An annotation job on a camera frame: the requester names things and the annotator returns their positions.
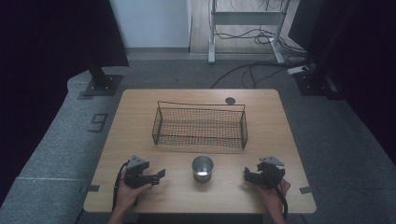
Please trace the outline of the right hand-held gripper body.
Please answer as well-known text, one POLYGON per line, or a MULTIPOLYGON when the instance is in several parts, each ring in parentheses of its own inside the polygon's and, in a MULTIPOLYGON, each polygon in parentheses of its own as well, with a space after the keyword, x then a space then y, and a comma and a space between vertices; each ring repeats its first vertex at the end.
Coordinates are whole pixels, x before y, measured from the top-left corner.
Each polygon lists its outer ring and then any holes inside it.
POLYGON ((285 164, 276 157, 259 158, 259 161, 259 184, 267 188, 276 187, 285 176, 285 164))

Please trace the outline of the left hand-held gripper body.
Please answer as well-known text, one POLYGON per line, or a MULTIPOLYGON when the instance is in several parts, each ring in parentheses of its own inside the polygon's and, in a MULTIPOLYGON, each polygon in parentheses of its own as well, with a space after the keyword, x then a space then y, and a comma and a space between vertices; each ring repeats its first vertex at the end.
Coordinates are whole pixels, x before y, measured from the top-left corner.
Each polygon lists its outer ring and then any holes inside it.
POLYGON ((143 172, 149 168, 149 162, 136 155, 133 155, 126 166, 124 183, 132 188, 138 189, 148 184, 147 178, 153 175, 144 176, 143 172))

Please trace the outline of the silver metal cup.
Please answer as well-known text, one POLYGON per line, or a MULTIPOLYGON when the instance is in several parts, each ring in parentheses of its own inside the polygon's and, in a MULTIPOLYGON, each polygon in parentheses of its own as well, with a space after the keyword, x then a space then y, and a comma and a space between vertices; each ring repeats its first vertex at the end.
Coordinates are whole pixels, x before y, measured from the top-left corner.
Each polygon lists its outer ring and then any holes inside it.
POLYGON ((207 183, 213 173, 214 162, 206 155, 197 156, 191 163, 194 180, 198 183, 207 183))

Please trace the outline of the person's left hand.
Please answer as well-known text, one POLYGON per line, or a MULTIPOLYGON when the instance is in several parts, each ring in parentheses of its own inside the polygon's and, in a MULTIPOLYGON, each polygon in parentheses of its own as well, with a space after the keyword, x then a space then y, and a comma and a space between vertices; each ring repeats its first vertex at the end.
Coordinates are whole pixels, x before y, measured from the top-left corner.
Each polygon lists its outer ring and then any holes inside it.
POLYGON ((152 188, 151 184, 146 184, 137 189, 131 189, 124 183, 125 171, 121 172, 116 205, 113 211, 118 217, 125 216, 132 210, 136 199, 146 191, 152 188))

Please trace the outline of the person's right hand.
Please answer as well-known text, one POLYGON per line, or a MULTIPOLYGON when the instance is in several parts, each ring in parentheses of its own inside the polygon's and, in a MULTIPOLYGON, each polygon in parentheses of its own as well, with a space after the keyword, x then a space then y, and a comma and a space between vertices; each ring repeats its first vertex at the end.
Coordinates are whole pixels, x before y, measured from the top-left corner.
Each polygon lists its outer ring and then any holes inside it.
POLYGON ((283 217, 283 203, 275 189, 266 189, 260 185, 254 185, 253 188, 259 193, 262 204, 272 218, 283 217))

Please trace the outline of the dark floor tape marks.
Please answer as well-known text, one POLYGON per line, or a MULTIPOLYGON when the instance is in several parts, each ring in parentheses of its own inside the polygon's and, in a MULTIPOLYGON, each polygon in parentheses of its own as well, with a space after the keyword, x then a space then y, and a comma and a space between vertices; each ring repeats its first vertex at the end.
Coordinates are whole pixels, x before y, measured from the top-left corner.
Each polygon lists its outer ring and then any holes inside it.
POLYGON ((90 121, 88 132, 100 133, 106 125, 106 120, 107 120, 107 113, 94 114, 92 116, 92 120, 90 121))

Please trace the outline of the black stand base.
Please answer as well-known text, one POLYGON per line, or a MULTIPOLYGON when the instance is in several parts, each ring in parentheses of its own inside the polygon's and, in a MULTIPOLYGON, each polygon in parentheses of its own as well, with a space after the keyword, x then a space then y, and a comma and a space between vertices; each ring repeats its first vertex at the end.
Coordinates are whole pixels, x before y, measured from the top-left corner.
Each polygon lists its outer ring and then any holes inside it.
POLYGON ((92 59, 87 61, 87 67, 92 79, 82 95, 84 97, 113 96, 120 85, 122 75, 106 75, 92 59))
POLYGON ((332 70, 325 63, 305 68, 293 75, 300 94, 303 96, 326 96, 330 100, 344 97, 332 78, 332 70))

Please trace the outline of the white power strip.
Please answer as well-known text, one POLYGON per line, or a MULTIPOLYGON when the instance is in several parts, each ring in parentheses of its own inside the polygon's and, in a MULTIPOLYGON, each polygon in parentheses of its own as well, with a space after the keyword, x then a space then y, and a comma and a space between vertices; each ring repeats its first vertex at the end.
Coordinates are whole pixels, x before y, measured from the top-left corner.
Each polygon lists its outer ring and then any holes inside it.
POLYGON ((294 75, 294 74, 306 72, 306 71, 308 71, 308 70, 309 70, 308 66, 303 65, 303 66, 298 66, 298 67, 290 68, 290 69, 288 69, 287 72, 288 72, 289 75, 294 75))

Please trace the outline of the dark curtain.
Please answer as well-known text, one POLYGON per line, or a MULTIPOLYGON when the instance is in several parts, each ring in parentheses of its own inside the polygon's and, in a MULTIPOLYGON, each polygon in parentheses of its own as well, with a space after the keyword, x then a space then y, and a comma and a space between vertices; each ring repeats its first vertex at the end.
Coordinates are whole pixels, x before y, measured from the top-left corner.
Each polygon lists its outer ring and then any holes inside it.
POLYGON ((396 0, 298 0, 289 37, 325 63, 396 164, 396 0))
POLYGON ((110 0, 0 0, 0 205, 68 80, 128 59, 110 0))

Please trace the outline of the white metal desk frame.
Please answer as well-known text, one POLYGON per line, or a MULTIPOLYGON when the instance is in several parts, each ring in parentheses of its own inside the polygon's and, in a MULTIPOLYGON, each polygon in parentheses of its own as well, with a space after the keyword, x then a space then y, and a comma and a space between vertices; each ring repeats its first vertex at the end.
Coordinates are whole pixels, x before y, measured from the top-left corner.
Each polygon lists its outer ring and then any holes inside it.
POLYGON ((281 53, 279 44, 280 33, 287 16, 290 0, 284 0, 282 8, 279 11, 255 11, 255 12, 238 12, 238 11, 217 11, 217 0, 209 0, 209 23, 210 35, 208 41, 208 63, 215 63, 215 32, 218 25, 275 25, 276 31, 269 38, 270 47, 278 63, 284 63, 285 60, 281 53))

